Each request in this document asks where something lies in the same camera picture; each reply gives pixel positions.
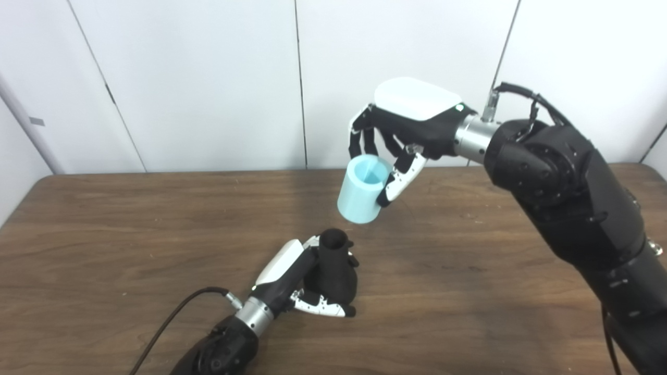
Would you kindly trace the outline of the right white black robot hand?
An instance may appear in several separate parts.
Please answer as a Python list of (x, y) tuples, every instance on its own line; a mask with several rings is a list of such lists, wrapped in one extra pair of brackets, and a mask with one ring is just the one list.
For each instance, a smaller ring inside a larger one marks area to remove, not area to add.
[(377, 156), (376, 133), (395, 157), (376, 197), (387, 207), (402, 194), (428, 160), (456, 156), (458, 128), (477, 112), (460, 95), (414, 78), (393, 78), (377, 86), (373, 102), (349, 123), (350, 157)]

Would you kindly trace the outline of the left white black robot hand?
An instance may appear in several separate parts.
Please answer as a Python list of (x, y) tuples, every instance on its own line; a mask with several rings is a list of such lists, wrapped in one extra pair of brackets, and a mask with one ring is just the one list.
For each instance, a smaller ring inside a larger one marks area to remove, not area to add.
[(345, 232), (329, 229), (305, 242), (288, 241), (265, 266), (249, 294), (251, 306), (273, 320), (297, 309), (303, 313), (352, 318), (359, 261)]

